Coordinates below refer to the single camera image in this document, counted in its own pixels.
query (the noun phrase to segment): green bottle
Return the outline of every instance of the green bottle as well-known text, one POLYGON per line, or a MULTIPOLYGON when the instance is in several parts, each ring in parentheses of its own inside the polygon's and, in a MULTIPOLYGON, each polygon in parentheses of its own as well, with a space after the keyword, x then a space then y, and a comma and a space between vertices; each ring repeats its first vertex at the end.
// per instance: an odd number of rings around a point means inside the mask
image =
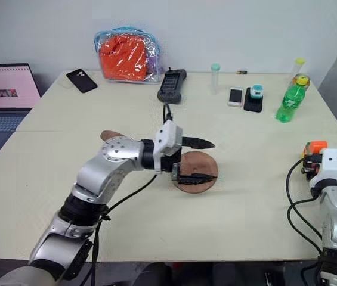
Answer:
POLYGON ((276 119, 285 123, 293 119, 295 110, 299 107, 305 98, 305 85, 309 78, 300 76, 296 84, 287 89, 280 108, 278 108, 276 119))

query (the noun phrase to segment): orange component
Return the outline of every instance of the orange component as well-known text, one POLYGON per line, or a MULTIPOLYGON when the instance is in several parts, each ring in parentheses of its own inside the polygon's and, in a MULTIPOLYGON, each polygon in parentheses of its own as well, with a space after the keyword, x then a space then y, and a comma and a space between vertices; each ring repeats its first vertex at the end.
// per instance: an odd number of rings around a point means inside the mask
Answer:
POLYGON ((106 79, 142 81, 146 78, 147 55, 142 37, 112 36, 101 46, 99 58, 106 79))
POLYGON ((304 155, 318 154, 322 149, 327 148, 327 141, 311 141, 307 142, 304 148, 304 155))

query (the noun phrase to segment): small device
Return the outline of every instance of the small device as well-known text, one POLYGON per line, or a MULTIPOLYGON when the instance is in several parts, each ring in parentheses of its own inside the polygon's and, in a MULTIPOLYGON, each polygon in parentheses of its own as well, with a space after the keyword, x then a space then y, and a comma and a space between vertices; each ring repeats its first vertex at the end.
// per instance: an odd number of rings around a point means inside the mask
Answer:
POLYGON ((157 98, 161 102, 179 104, 181 101, 181 85, 186 77, 187 72, 185 70, 171 70, 171 68, 169 68, 169 71, 164 74, 164 80, 157 92, 157 98))
POLYGON ((66 74, 66 76, 83 94, 98 87, 97 84, 81 69, 72 71, 71 73, 66 74))
POLYGON ((260 99, 264 96, 264 88, 262 85, 253 85, 251 87, 251 97, 255 99, 260 99))
POLYGON ((251 88, 247 88, 246 93, 245 93, 244 110, 253 111, 253 112, 261 112, 263 100, 264 100, 264 97, 252 98, 251 88))
POLYGON ((242 91, 243 91, 243 88, 234 88, 234 87, 230 88, 228 105, 241 107, 242 106, 242 91))

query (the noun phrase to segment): wooden disc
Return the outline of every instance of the wooden disc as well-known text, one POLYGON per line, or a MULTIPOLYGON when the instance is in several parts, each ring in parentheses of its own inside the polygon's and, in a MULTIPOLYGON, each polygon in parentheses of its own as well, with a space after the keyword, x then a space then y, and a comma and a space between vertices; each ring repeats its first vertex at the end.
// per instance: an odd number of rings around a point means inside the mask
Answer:
POLYGON ((102 131, 102 133, 101 133, 101 139, 103 141, 106 141, 106 140, 108 140, 110 138, 113 138, 113 137, 116 137, 116 136, 124 136, 124 135, 122 135, 120 133, 117 133, 115 131, 110 131, 110 130, 105 130, 105 131, 102 131))
MULTIPOLYGON (((186 152, 181 155, 180 173, 182 175, 191 175, 193 173, 202 173, 207 175, 218 176, 216 161, 208 154, 199 151, 186 152)), ((198 185, 184 185, 174 182, 175 186, 183 192, 198 194, 205 192, 214 185, 216 179, 210 182, 198 185)))

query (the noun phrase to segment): smartphone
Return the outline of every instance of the smartphone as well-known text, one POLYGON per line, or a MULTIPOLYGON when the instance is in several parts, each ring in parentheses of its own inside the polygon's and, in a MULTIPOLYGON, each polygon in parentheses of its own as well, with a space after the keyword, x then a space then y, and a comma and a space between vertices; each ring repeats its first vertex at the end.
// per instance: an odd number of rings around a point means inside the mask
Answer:
POLYGON ((243 92, 243 88, 235 88, 235 87, 230 88, 228 105, 241 107, 242 106, 242 92, 243 92))
POLYGON ((97 84, 81 69, 72 71, 71 73, 66 74, 66 76, 83 94, 98 87, 97 84))

